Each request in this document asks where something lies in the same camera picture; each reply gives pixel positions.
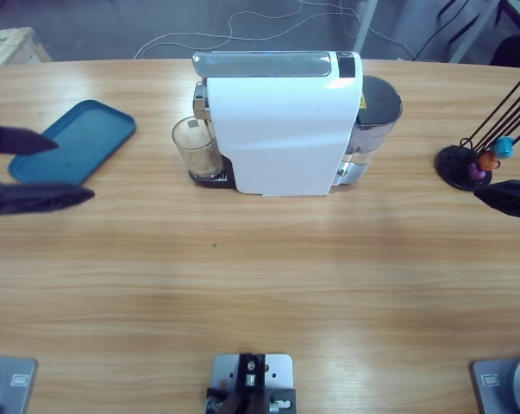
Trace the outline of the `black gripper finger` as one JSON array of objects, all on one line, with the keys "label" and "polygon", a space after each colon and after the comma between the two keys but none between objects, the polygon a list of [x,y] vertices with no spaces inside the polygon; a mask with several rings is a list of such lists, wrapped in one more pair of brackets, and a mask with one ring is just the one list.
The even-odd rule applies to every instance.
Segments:
[{"label": "black gripper finger", "polygon": [[479,187],[473,195],[505,215],[520,218],[520,180],[511,179]]}]

